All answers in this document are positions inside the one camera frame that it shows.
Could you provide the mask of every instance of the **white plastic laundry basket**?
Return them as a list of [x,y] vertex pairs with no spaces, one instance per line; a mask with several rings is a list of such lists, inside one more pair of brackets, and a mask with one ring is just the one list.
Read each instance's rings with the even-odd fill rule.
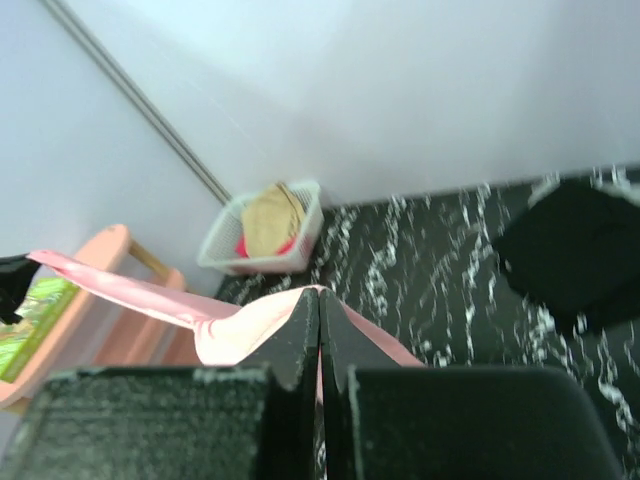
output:
[[288,273],[306,269],[324,221],[320,185],[300,182],[288,184],[287,188],[300,200],[306,212],[291,250],[284,255],[260,258],[242,258],[236,253],[236,245],[243,233],[241,215],[251,200],[262,193],[256,192],[236,197],[225,205],[200,247],[198,265],[215,268],[227,275]]

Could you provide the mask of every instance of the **pink fabric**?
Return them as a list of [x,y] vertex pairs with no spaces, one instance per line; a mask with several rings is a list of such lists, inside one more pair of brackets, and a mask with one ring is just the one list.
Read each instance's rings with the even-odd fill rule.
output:
[[[196,353],[204,365],[235,365],[286,323],[305,288],[259,298],[244,307],[213,298],[153,285],[97,270],[57,252],[28,255],[94,295],[153,318],[193,330]],[[342,303],[347,317],[364,335],[399,365],[424,366],[398,340]],[[318,371],[318,394],[322,398]]]
[[[291,240],[285,243],[282,247],[280,247],[276,255],[284,255],[285,253],[287,253],[296,244],[296,240],[297,240],[297,237],[293,237]],[[236,245],[236,253],[240,255],[242,258],[249,258],[249,252],[247,252],[247,242],[245,241],[244,235],[242,235],[240,237],[240,240],[238,240],[238,244]]]

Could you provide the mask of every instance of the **green book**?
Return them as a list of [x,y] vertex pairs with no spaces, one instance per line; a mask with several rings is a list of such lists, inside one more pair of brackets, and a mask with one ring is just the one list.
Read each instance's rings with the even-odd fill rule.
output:
[[0,380],[14,382],[56,324],[78,287],[64,278],[40,278],[29,288],[15,325],[0,325]]

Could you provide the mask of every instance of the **black marble floor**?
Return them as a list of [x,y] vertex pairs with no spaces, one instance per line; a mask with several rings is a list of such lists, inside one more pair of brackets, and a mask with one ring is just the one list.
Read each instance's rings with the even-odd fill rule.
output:
[[[640,320],[565,339],[495,269],[490,239],[552,178],[327,211],[306,272],[228,277],[217,297],[245,304],[319,283],[428,365],[559,367],[591,397],[627,478],[640,479]],[[592,179],[640,183],[640,169],[598,170]]]

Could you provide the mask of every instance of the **red item in basket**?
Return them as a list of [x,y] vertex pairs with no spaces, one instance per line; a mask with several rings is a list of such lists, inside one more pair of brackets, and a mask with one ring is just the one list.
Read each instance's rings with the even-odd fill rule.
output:
[[[280,250],[278,250],[276,255],[284,255],[285,253],[288,253],[289,250],[291,250],[293,246],[296,244],[296,239],[297,237],[293,237],[291,240],[285,243],[282,247],[280,247]],[[249,258],[249,254],[247,253],[247,244],[244,240],[244,235],[242,235],[240,237],[240,240],[238,240],[238,244],[236,245],[236,253],[240,255],[242,258]]]

